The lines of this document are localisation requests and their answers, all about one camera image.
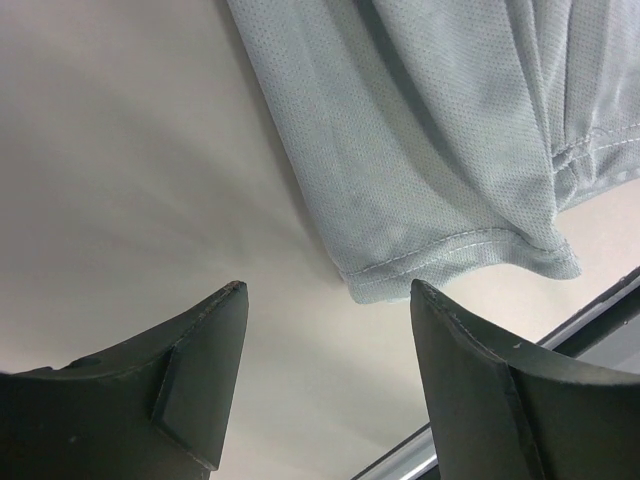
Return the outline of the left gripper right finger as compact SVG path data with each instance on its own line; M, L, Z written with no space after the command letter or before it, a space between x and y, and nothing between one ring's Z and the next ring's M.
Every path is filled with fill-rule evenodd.
M444 479L635 479L639 378L531 343L428 283L411 324Z

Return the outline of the dark grey t shirt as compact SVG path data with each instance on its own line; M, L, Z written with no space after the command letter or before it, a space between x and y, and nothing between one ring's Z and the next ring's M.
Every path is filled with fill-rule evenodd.
M358 303L512 264L577 277L557 216L639 175L635 1L233 1Z

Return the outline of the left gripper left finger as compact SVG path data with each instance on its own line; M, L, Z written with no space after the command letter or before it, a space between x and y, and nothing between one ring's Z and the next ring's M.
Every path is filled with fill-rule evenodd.
M234 281L54 369L1 377L5 479L206 479L221 461L248 319Z

